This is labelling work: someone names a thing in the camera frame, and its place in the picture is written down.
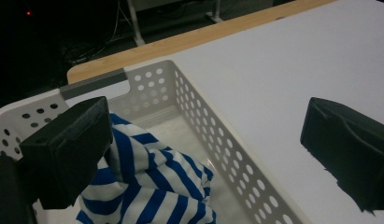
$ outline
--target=white tabletop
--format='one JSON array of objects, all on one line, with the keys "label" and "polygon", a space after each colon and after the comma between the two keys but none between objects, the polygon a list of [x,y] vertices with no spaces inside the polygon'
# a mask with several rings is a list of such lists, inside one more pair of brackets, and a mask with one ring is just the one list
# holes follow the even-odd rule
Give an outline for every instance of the white tabletop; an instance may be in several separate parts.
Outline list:
[{"label": "white tabletop", "polygon": [[300,144],[310,97],[384,124],[384,4],[338,0],[172,56],[313,223],[362,213]]}]

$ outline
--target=gray tape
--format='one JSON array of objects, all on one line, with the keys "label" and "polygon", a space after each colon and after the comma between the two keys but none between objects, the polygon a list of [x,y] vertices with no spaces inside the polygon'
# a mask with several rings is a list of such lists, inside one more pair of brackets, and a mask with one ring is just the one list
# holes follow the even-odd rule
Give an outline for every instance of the gray tape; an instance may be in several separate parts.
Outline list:
[{"label": "gray tape", "polygon": [[74,84],[60,88],[61,95],[65,100],[80,96],[81,94],[95,91],[127,80],[127,75],[122,68],[105,73],[98,77],[92,77]]}]

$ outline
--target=white plastic basket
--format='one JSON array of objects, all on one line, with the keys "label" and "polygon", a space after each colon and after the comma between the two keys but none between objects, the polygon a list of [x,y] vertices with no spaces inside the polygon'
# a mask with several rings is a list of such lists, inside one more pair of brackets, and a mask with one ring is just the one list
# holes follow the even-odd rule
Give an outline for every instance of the white plastic basket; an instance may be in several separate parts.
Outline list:
[{"label": "white plastic basket", "polygon": [[[170,60],[156,60],[49,91],[0,109],[0,154],[21,157],[19,143],[72,104],[106,95],[109,108],[175,150],[214,170],[211,207],[218,223],[309,223],[259,158]],[[39,223],[72,223],[78,205],[42,210]]]}]

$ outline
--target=dark background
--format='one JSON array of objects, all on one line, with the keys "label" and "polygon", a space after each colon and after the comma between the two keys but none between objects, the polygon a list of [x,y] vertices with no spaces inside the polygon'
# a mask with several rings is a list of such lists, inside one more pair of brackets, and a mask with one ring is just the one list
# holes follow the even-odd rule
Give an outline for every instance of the dark background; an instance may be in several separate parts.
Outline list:
[{"label": "dark background", "polygon": [[[291,0],[221,0],[227,21]],[[0,107],[67,84],[72,67],[135,48],[118,0],[0,0]],[[147,43],[212,24],[209,0],[137,12]],[[129,17],[126,1],[121,1]]]}]

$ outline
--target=blue and white striped cloth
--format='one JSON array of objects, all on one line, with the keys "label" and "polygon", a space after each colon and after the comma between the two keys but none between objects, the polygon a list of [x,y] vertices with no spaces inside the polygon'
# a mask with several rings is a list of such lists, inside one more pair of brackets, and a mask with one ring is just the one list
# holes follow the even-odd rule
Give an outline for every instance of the blue and white striped cloth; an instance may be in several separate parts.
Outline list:
[{"label": "blue and white striped cloth", "polygon": [[114,141],[81,193],[76,223],[216,223],[208,206],[212,172],[147,131],[110,117]]}]

